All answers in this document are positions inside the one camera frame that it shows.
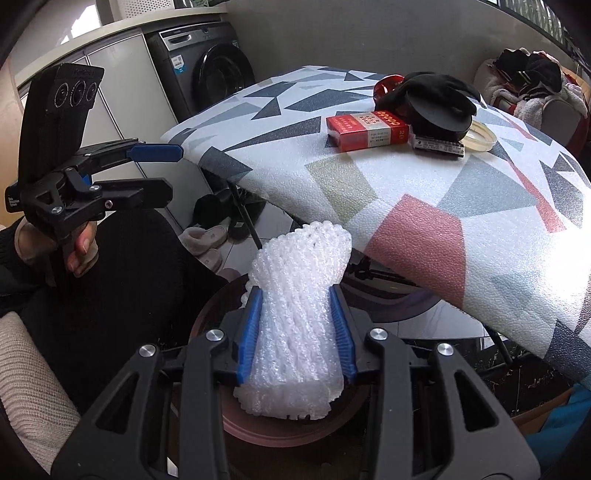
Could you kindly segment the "person's left hand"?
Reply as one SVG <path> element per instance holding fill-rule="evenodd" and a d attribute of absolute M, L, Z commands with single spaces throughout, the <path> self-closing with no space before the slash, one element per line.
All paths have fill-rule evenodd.
<path fill-rule="evenodd" d="M 98 258 L 97 223 L 87 222 L 73 237 L 71 251 L 65 257 L 67 269 L 76 277 L 88 271 Z M 14 245 L 17 255 L 27 264 L 57 249 L 58 244 L 33 226 L 25 217 L 18 223 Z"/>

